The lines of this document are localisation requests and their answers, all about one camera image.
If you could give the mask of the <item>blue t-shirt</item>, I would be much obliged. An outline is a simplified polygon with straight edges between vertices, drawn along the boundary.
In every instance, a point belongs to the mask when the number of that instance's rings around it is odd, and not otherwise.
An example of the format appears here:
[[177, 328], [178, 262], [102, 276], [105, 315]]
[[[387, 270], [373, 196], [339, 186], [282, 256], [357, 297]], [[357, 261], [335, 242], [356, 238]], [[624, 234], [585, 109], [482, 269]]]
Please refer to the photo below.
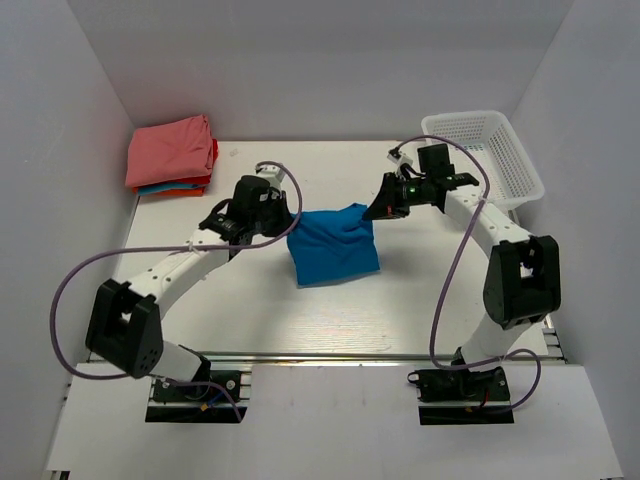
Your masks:
[[287, 236], [300, 287], [341, 282], [380, 270], [373, 223], [367, 207], [354, 203], [340, 210], [304, 211]]

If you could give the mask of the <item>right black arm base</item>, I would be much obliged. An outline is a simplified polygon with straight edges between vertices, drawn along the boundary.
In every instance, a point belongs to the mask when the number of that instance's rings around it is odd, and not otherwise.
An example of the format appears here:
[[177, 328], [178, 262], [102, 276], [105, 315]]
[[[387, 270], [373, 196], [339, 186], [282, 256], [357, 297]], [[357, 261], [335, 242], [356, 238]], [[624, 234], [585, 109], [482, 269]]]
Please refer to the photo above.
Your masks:
[[407, 375], [418, 391], [422, 426], [514, 423], [511, 395], [502, 367], [484, 372], [423, 369]]

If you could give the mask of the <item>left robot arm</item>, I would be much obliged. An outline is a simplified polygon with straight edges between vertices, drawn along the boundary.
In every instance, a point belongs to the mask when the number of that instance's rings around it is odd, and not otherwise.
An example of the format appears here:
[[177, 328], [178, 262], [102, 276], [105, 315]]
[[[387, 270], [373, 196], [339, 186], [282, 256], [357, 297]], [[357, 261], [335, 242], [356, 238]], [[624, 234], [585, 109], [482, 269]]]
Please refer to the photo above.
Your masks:
[[209, 361], [182, 345], [164, 340], [162, 321], [169, 309], [198, 282], [255, 248], [254, 238], [272, 244], [296, 224], [282, 181], [282, 165], [262, 162], [236, 183], [231, 198], [219, 202], [181, 247], [144, 272], [97, 290], [85, 344], [128, 376], [164, 378], [188, 398], [211, 387]]

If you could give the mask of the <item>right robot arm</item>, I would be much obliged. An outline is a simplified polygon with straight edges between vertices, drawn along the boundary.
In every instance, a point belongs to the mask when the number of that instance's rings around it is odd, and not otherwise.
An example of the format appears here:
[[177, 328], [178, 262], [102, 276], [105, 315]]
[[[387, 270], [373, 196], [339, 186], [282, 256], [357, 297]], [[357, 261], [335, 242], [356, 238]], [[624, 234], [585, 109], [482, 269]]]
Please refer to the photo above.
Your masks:
[[482, 290], [484, 314], [451, 365], [453, 390], [472, 399], [488, 385], [485, 371], [519, 354], [515, 342], [561, 303], [559, 246], [553, 237], [535, 236], [515, 224], [489, 200], [486, 171], [458, 173], [449, 157], [454, 142], [435, 137], [418, 150], [419, 166], [399, 147], [388, 158], [395, 171], [384, 175], [366, 220], [405, 218], [416, 206], [429, 205], [464, 227], [462, 240], [439, 294], [432, 324], [437, 326], [446, 295], [464, 250], [475, 242], [488, 259]]

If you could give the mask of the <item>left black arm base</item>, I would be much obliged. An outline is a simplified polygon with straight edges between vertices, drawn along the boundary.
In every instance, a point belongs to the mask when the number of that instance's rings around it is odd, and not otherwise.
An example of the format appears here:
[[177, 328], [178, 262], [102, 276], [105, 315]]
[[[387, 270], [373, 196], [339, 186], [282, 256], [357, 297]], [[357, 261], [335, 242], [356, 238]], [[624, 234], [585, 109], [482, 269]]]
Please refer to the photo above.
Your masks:
[[212, 370], [210, 382], [221, 386], [226, 395], [212, 386], [178, 387], [166, 380], [153, 381], [147, 403], [146, 423], [239, 424], [250, 399], [251, 373], [242, 370]]

